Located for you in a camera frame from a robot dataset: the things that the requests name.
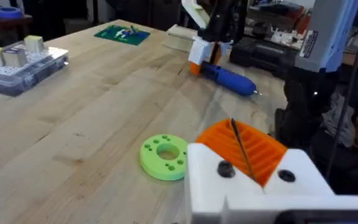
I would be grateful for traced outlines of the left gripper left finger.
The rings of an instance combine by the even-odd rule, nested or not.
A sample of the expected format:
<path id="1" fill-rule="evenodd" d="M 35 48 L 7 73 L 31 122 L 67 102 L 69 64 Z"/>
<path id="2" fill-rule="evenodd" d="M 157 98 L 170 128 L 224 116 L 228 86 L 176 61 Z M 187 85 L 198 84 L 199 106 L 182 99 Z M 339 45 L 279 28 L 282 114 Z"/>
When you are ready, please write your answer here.
<path id="1" fill-rule="evenodd" d="M 185 202 L 188 223 L 229 223 L 232 199 L 260 196 L 264 191 L 254 176 L 249 147 L 264 134 L 233 119 L 202 131 L 188 145 Z"/>

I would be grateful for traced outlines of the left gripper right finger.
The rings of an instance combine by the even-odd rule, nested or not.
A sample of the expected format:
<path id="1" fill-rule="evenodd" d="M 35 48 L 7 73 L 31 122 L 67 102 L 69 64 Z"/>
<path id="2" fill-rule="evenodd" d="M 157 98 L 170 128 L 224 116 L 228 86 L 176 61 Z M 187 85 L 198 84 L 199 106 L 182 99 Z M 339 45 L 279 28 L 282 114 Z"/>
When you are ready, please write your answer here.
<path id="1" fill-rule="evenodd" d="M 288 149 L 259 130 L 232 121 L 244 165 L 238 165 L 266 195 L 334 195 L 307 153 Z"/>

